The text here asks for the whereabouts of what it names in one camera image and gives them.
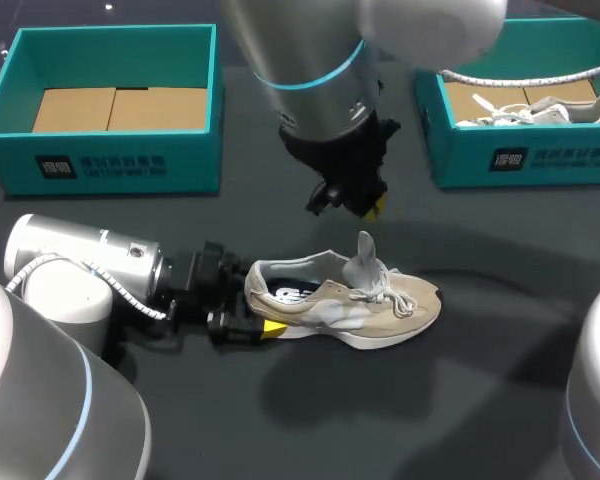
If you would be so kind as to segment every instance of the white cable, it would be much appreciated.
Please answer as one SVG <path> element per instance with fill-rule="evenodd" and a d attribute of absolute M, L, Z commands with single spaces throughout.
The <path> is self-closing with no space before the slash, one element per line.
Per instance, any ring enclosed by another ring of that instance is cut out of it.
<path fill-rule="evenodd" d="M 141 303 L 136 297 L 131 295 L 131 293 L 129 293 L 127 291 L 127 289 L 124 288 L 115 278 L 113 278 L 109 274 L 109 272 L 107 272 L 104 268 L 102 268 L 100 265 L 98 265 L 93 260 L 86 259 L 86 258 L 74 260 L 72 258 L 64 257 L 62 255 L 58 255 L 55 253 L 41 255 L 41 256 L 31 260 L 29 263 L 27 263 L 18 272 L 18 274 L 15 277 L 13 277 L 13 279 L 9 282 L 9 284 L 6 287 L 6 290 L 8 292 L 13 293 L 13 291 L 16 288 L 18 288 L 18 285 L 20 285 L 22 282 L 24 282 L 26 280 L 26 278 L 29 275 L 31 275 L 31 273 L 36 268 L 38 268 L 40 265 L 42 265 L 44 263 L 51 262 L 54 260 L 69 260 L 74 263 L 80 263 L 82 265 L 85 265 L 86 267 L 88 267 L 90 269 L 91 272 L 95 273 L 98 277 L 100 277 L 102 280 L 107 282 L 111 288 L 113 288 L 116 292 L 118 292 L 120 294 L 120 296 L 122 298 L 124 298 L 129 304 L 131 304 L 131 306 L 134 307 L 136 310 L 140 311 L 144 315 L 147 315 L 148 317 L 151 317 L 155 320 L 164 320 L 167 317 L 166 313 L 159 312 L 158 310 L 149 308 L 146 305 L 144 305 L 143 303 Z"/>
<path fill-rule="evenodd" d="M 561 77 L 547 78 L 530 78 L 526 80 L 496 80 L 491 78 L 476 78 L 450 70 L 442 70 L 439 72 L 447 80 L 465 83 L 467 85 L 476 85 L 479 87 L 544 87 L 549 85 L 562 85 L 564 83 L 573 83 L 580 80 L 600 76 L 600 67 L 585 70 L 584 72 L 574 73 L 571 75 L 563 75 Z"/>

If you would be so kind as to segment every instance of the teal box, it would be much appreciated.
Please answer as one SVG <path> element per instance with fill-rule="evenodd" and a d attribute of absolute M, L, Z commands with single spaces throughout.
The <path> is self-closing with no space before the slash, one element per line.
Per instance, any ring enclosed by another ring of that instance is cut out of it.
<path fill-rule="evenodd" d="M 458 71 L 525 79 L 598 66 L 600 23 L 516 19 L 506 22 L 493 50 Z M 592 83 L 600 95 L 600 77 Z M 439 187 L 600 184 L 600 124 L 457 127 L 442 77 L 417 73 L 415 93 Z"/>
<path fill-rule="evenodd" d="M 207 88 L 205 127 L 31 133 L 45 89 L 87 87 Z M 215 25 L 21 29 L 0 74 L 0 182 L 8 195 L 216 193 L 222 109 Z"/>

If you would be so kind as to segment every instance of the shoe sole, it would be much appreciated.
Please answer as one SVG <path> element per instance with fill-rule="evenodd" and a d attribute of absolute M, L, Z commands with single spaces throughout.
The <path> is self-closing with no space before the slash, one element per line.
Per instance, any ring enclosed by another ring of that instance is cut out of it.
<path fill-rule="evenodd" d="M 440 299 L 440 306 L 443 306 L 444 300 L 442 291 L 438 290 L 436 295 Z M 287 326 L 285 332 L 280 335 L 278 338 L 281 340 L 297 340 L 299 338 L 306 338 L 313 335 L 328 335 L 330 337 L 337 338 L 338 340 L 346 343 L 350 347 L 355 348 L 356 350 L 378 350 L 380 348 L 387 348 L 393 345 L 398 345 L 399 343 L 405 342 L 416 335 L 421 334 L 427 328 L 429 328 L 433 323 L 438 319 L 440 313 L 436 315 L 429 323 L 420 327 L 417 330 L 412 330 L 410 332 L 406 332 L 400 335 L 394 335 L 392 337 L 361 337 L 359 335 L 354 335 L 349 332 L 339 332 L 339 331 L 325 331 L 317 328 L 310 327 L 292 327 Z"/>

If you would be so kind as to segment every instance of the yellow tag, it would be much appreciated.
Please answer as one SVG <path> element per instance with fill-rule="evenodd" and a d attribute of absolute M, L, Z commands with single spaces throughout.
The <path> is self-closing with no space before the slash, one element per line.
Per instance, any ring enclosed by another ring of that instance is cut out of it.
<path fill-rule="evenodd" d="M 287 326 L 284 323 L 274 322 L 273 320 L 264 321 L 264 331 L 260 339 L 265 338 L 277 338 L 287 330 Z"/>
<path fill-rule="evenodd" d="M 369 212 L 363 217 L 363 220 L 367 220 L 369 222 L 375 222 L 380 214 L 384 210 L 384 206 L 387 204 L 387 192 L 383 193 L 382 196 L 378 199 L 374 208 L 369 210 Z"/>

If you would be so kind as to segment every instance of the sneaker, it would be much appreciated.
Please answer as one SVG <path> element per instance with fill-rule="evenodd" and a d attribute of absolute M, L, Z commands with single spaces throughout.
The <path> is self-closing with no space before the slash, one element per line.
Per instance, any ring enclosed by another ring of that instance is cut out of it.
<path fill-rule="evenodd" d="M 388 270 L 376 259 L 367 232 L 360 232 L 358 255 L 351 259 L 328 250 L 254 263 L 245 295 L 254 313 L 287 326 L 280 338 L 326 334 L 361 350 L 418 335 L 442 309 L 435 285 Z"/>
<path fill-rule="evenodd" d="M 567 112 L 569 123 L 600 123 L 600 96 L 594 102 L 566 102 L 556 97 L 546 97 L 529 107 L 532 115 L 555 106 L 562 106 Z"/>
<path fill-rule="evenodd" d="M 600 96 L 595 102 L 567 102 L 556 97 L 546 97 L 531 106 L 507 105 L 498 109 L 480 95 L 475 94 L 473 98 L 491 112 L 491 117 L 458 122 L 460 127 L 600 123 Z"/>

